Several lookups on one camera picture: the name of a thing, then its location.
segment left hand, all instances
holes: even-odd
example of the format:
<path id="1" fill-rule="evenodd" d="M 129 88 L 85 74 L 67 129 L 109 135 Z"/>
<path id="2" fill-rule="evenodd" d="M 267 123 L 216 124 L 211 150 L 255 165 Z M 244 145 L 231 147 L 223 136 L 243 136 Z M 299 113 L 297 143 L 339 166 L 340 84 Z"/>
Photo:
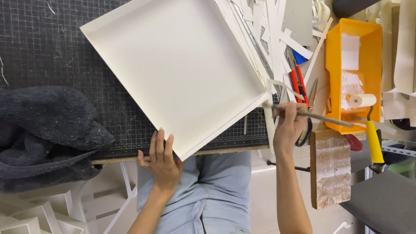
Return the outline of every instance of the left hand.
<path id="1" fill-rule="evenodd" d="M 150 142 L 150 160 L 144 161 L 143 152 L 139 151 L 137 160 L 141 167 L 149 168 L 155 177 L 154 188 L 161 192 L 166 192 L 170 196 L 175 192 L 176 186 L 181 179 L 183 164 L 180 159 L 177 162 L 173 160 L 173 135 L 171 134 L 166 140 L 166 146 L 163 146 L 165 131 L 160 128 L 159 132 L 153 133 Z"/>

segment jeans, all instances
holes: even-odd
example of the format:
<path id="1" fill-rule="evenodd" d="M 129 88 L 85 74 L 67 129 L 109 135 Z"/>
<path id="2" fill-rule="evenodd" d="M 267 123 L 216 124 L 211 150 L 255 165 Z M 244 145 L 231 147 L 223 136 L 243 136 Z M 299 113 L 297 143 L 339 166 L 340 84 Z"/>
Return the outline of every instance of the jeans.
<path id="1" fill-rule="evenodd" d="M 155 180 L 139 165 L 137 175 L 140 213 Z M 155 233 L 251 234 L 250 179 L 250 151 L 190 156 Z"/>

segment person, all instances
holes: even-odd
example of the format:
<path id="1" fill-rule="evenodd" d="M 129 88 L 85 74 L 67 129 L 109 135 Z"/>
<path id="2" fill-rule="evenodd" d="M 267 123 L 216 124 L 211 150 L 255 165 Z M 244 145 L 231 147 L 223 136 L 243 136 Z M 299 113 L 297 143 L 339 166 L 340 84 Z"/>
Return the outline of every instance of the person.
<path id="1" fill-rule="evenodd" d="M 293 147 L 305 129 L 302 103 L 281 105 L 273 139 L 276 155 L 277 221 L 282 234 L 310 234 L 312 226 L 303 202 L 293 163 Z M 138 217 L 128 234 L 251 234 L 249 185 L 250 151 L 191 156 L 174 161 L 173 135 L 164 130 L 150 144 L 151 162 L 138 154 Z"/>

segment scissors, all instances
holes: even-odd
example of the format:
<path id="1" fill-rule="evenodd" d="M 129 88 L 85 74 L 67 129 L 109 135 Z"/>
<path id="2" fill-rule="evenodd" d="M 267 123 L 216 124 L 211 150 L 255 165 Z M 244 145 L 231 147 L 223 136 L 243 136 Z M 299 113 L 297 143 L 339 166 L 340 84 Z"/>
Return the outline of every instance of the scissors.
<path id="1" fill-rule="evenodd" d="M 309 95 L 309 109 L 308 109 L 308 113 L 312 113 L 312 109 L 313 109 L 313 104 L 315 101 L 315 94 L 316 94 L 316 88 L 318 86 L 318 79 L 315 80 L 315 83 L 312 87 L 312 91 Z M 297 139 L 295 145 L 297 147 L 301 147 L 304 146 L 306 141 L 309 139 L 309 136 L 312 132 L 312 119 L 308 118 L 308 127 L 306 129 L 306 131 L 303 131 L 302 134 L 299 136 L 299 138 Z"/>

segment black cutting mat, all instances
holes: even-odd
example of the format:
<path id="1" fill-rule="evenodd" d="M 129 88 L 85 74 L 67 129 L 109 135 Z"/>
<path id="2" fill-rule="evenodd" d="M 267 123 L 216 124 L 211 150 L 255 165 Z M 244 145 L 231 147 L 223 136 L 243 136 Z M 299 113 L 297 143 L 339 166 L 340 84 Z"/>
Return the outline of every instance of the black cutting mat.
<path id="1" fill-rule="evenodd" d="M 80 26 L 128 0 L 2 0 L 0 3 L 0 87 L 62 85 L 85 93 L 98 122 L 116 142 L 94 159 L 148 152 L 155 128 L 83 35 Z M 267 145 L 264 113 L 256 108 L 203 149 Z"/>

